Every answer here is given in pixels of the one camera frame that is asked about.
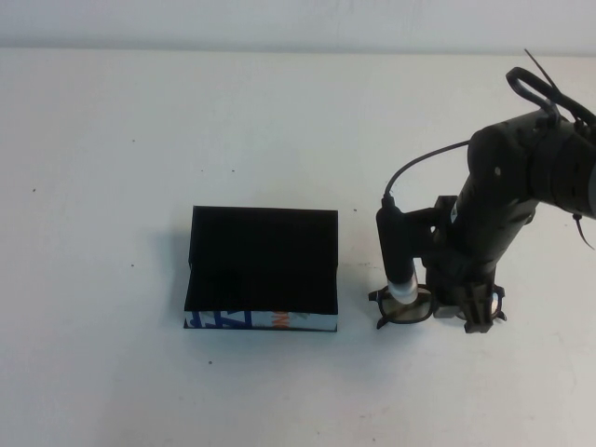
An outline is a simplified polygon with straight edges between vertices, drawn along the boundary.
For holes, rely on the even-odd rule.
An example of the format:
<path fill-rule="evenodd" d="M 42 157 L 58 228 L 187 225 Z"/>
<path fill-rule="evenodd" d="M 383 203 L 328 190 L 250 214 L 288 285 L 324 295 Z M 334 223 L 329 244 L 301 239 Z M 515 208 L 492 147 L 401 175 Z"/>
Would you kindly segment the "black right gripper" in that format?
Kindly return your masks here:
<path fill-rule="evenodd" d="M 473 134 L 467 149 L 468 176 L 458 196 L 441 196 L 434 248 L 426 255 L 427 285 L 433 288 L 435 318 L 461 312 L 466 333 L 493 326 L 496 265 L 538 201 L 529 189 L 529 165 L 542 138 L 541 115 L 521 115 Z"/>

